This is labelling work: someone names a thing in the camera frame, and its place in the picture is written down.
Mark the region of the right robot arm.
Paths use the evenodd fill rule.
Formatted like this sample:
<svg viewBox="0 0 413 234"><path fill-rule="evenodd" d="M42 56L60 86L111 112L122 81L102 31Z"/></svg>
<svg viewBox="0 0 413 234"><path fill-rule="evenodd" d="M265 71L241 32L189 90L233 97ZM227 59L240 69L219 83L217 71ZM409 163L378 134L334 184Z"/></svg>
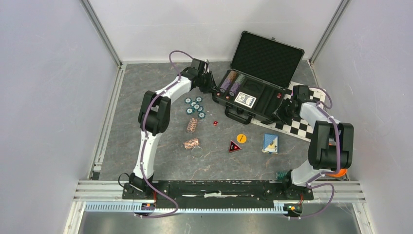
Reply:
<svg viewBox="0 0 413 234"><path fill-rule="evenodd" d="M300 117L313 129L307 160L283 177L281 192L284 197L294 199L301 190L310 189L311 183L318 178L350 168L354 127L328 114L326 109L332 106L312 100L308 86L296 85L291 98L284 100L275 112L284 124L291 124L294 118Z"/></svg>

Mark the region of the purple chip stack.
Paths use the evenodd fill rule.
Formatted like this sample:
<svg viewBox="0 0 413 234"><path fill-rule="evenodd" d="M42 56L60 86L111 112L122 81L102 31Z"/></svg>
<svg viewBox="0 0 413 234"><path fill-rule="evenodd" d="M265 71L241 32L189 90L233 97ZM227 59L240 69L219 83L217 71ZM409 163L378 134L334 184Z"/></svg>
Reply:
<svg viewBox="0 0 413 234"><path fill-rule="evenodd" d="M231 85L231 83L232 83L232 80L226 78L226 79L222 82L222 84L221 84L221 86L220 86L220 88L219 88L220 92L221 92L221 93L225 93L225 92L227 91L228 87Z"/></svg>
<svg viewBox="0 0 413 234"><path fill-rule="evenodd" d="M239 82L233 83L233 85L232 85L231 88L229 89L228 94L229 94L230 96L232 96L232 97L235 96L236 93L237 93L237 91L239 90L240 86L241 86L241 83L239 83Z"/></svg>

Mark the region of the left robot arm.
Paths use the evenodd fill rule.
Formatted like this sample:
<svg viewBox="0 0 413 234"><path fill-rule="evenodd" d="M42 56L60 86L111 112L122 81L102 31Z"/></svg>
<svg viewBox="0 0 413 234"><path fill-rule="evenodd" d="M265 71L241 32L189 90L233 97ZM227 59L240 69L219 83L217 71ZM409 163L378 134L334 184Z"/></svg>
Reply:
<svg viewBox="0 0 413 234"><path fill-rule="evenodd" d="M203 93L211 93L216 88L208 60L194 58L190 66L164 88L145 92L138 117L141 129L138 160L129 176L129 186L140 198L152 195L154 159L160 137L169 126L171 105L195 88Z"/></svg>

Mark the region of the black poker set case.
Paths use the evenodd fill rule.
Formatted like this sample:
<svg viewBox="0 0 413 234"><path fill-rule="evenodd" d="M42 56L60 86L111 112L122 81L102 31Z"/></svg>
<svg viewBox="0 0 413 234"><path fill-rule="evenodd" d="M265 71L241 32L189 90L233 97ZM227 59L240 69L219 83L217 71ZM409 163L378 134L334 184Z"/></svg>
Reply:
<svg viewBox="0 0 413 234"><path fill-rule="evenodd" d="M264 124L282 123L275 112L286 97L292 77L305 51L275 39L243 31L235 50L230 69L222 78L218 90L213 93L214 102L224 106L225 115L242 124L256 119ZM219 88L230 71L237 73L225 93ZM239 74L246 76L235 96L228 94ZM252 109L235 103L239 92L254 96L257 100Z"/></svg>

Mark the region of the yellow dealer button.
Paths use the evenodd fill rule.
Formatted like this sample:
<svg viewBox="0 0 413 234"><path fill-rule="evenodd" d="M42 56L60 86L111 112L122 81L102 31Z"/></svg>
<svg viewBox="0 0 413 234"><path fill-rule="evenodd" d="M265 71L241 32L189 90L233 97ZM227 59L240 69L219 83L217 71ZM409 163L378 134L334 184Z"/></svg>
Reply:
<svg viewBox="0 0 413 234"><path fill-rule="evenodd" d="M247 137L246 137L245 134L238 134L237 137L236 137L236 140L237 140L238 143L244 144L247 141Z"/></svg>

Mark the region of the pink chip stack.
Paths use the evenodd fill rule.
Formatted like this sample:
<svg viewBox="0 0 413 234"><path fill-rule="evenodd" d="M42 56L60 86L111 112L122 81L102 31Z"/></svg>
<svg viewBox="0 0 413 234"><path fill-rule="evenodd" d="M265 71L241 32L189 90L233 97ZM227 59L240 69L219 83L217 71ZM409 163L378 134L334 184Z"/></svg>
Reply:
<svg viewBox="0 0 413 234"><path fill-rule="evenodd" d="M193 149L195 147L200 146L200 142L197 138L193 138L193 139L185 141L183 143L183 146L185 149L189 150L189 149Z"/></svg>
<svg viewBox="0 0 413 234"><path fill-rule="evenodd" d="M187 132L190 134L194 133L196 130L197 124L198 124L198 120L195 118L191 118L187 125Z"/></svg>

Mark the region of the brown chip stack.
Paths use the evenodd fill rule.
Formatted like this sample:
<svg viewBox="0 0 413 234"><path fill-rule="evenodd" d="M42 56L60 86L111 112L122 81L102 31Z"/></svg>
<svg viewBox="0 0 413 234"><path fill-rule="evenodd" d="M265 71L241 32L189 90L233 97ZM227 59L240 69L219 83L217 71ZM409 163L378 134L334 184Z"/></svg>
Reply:
<svg viewBox="0 0 413 234"><path fill-rule="evenodd" d="M237 73L235 71L230 71L230 73L227 76L227 80L229 80L229 82L232 82L237 76Z"/></svg>

